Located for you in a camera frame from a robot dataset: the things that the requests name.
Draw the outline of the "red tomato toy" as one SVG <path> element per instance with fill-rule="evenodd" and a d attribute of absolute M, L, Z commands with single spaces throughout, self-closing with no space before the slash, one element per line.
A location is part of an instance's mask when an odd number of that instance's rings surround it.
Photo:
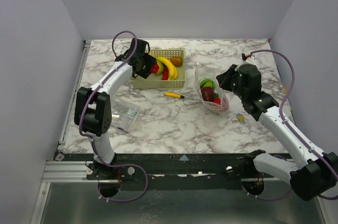
<path fill-rule="evenodd" d="M 213 103 L 217 104 L 217 105 L 220 105 L 221 104 L 221 99 L 219 97 L 215 98 L 213 100 Z"/>
<path fill-rule="evenodd" d="M 157 74 L 159 70 L 160 70 L 160 66 L 158 65 L 158 63 L 156 63 L 155 65 L 152 66 L 151 73 Z"/>

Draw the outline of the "green striped watermelon toy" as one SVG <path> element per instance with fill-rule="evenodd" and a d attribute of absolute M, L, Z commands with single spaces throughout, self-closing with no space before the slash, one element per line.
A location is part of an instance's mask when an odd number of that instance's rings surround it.
<path fill-rule="evenodd" d="M 200 88 L 211 87 L 215 90 L 215 82 L 212 79 L 204 79 L 199 83 Z"/>

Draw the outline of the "clear zip top bag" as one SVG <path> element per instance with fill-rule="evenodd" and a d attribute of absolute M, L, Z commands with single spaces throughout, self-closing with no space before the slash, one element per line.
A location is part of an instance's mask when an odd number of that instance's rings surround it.
<path fill-rule="evenodd" d="M 223 89 L 219 87 L 216 76 L 216 69 L 197 66 L 194 73 L 193 89 L 207 109 L 222 113 L 228 110 L 229 102 Z"/>

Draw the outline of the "dark red apple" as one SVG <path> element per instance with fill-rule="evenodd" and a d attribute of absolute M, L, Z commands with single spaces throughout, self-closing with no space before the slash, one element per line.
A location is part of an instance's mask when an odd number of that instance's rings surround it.
<path fill-rule="evenodd" d="M 214 90 L 211 87 L 202 88 L 201 94 L 204 101 L 213 102 Z"/>

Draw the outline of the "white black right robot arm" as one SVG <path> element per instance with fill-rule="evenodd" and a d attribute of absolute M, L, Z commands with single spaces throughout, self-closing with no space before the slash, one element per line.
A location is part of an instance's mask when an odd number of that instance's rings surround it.
<path fill-rule="evenodd" d="M 284 115 L 282 107 L 261 89 L 261 73 L 255 65 L 233 64 L 218 75 L 219 87 L 241 100 L 244 110 L 267 128 L 288 151 L 288 162 L 262 150 L 249 154 L 243 172 L 248 177 L 266 173 L 286 182 L 304 201 L 320 196 L 337 185 L 337 155 L 325 153 Z"/>

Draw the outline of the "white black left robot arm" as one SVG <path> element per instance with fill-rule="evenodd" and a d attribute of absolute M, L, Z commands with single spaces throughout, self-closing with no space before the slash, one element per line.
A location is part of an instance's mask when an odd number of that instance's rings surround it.
<path fill-rule="evenodd" d="M 108 134 L 112 122 L 111 98 L 131 77 L 150 76 L 156 59 L 149 52 L 147 41 L 133 38 L 129 49 L 115 59 L 112 68 L 96 84 L 77 91 L 74 123 L 80 135 L 89 138 L 94 160 L 101 163 L 99 173 L 105 179 L 112 179 L 117 173 Z"/>

